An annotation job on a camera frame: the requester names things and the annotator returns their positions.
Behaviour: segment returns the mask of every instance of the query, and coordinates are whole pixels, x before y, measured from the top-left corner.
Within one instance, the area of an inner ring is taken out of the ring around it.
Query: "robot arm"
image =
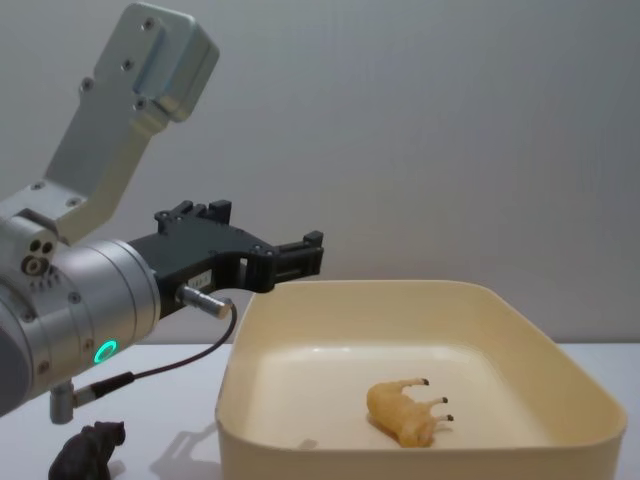
[[[58,241],[74,244],[105,223],[151,137],[189,117],[218,57],[192,17],[129,6],[94,78],[81,82],[80,105],[44,177],[0,203],[2,264],[41,275]],[[47,248],[31,248],[38,244]]]
[[[151,137],[189,117],[218,56],[192,17],[129,6],[44,177],[0,202],[0,416],[68,394],[74,375],[185,305],[223,316],[215,290],[319,273],[320,232],[273,246],[230,226],[226,201],[160,211],[157,233],[130,243],[74,245],[113,214]]]

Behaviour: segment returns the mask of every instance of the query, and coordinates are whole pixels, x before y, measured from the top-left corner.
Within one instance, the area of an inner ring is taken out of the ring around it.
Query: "white table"
[[[110,375],[141,371],[199,352],[206,346],[132,347],[75,379],[76,387]],[[640,344],[563,345],[629,413],[616,480],[640,478]],[[110,468],[118,480],[222,480],[214,408],[230,347],[76,411],[74,421],[51,425],[48,395],[0,419],[0,478],[44,480],[64,442],[86,424],[124,421],[125,444]]]

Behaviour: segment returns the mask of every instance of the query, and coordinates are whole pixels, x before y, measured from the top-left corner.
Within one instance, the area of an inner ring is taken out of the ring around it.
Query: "metal connector plug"
[[[182,304],[195,307],[220,320],[229,315],[233,305],[233,301],[230,298],[214,298],[187,285],[182,285],[178,288],[176,298]]]

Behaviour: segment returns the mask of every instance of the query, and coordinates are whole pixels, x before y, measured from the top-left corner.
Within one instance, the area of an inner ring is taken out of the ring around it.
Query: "cream plastic bin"
[[[430,448],[368,421],[383,381],[446,396]],[[612,480],[622,407],[493,292],[331,281],[256,295],[216,407],[225,480]]]

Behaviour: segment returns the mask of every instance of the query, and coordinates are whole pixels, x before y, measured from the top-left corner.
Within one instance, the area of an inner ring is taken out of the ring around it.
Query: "cable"
[[[190,363],[193,363],[197,360],[200,360],[206,357],[207,355],[210,355],[211,353],[219,349],[229,339],[237,323],[238,323],[238,309],[232,303],[231,304],[231,321],[229,322],[229,326],[227,327],[227,330],[224,332],[222,337],[220,337],[216,341],[216,343],[211,345],[206,350],[203,350],[202,352],[197,353],[196,355],[193,355],[189,358],[185,358],[184,360],[180,360],[179,362],[170,363],[163,367],[158,367],[151,370],[145,370],[144,372],[135,373],[135,374],[132,372],[125,372],[120,375],[107,378],[106,380],[92,383],[91,385],[81,388],[76,392],[75,406],[80,407],[82,405],[86,405],[87,403],[97,400],[98,398],[104,397],[105,395],[111,392],[114,392],[126,385],[129,385],[130,383],[133,383],[136,380],[150,377],[152,375],[158,375],[159,373],[168,372],[169,370],[174,370],[176,368],[184,367],[185,365],[188,365]]]
[[[157,375],[159,373],[164,373],[164,372],[168,372],[169,370],[173,370],[173,369],[176,369],[176,368],[183,367],[185,365],[188,365],[189,363],[193,363],[196,360],[200,360],[201,358],[204,358],[207,355],[215,352],[231,336],[231,334],[233,333],[233,330],[234,330],[234,328],[236,326],[237,321],[238,321],[238,310],[237,310],[236,306],[232,303],[231,304],[231,322],[229,323],[229,327],[227,328],[227,331],[224,332],[224,335],[222,335],[222,337],[220,337],[220,339],[216,343],[214,343],[212,346],[210,346],[206,350],[204,350],[204,351],[202,351],[202,352],[200,352],[200,353],[198,353],[198,354],[196,354],[196,355],[194,355],[192,357],[186,358],[184,360],[180,360],[179,362],[170,363],[169,365],[165,365],[164,367],[158,367],[158,368],[154,368],[152,370],[146,370],[144,372],[136,373],[134,375],[135,380],[139,380],[141,378],[150,377],[152,375]]]

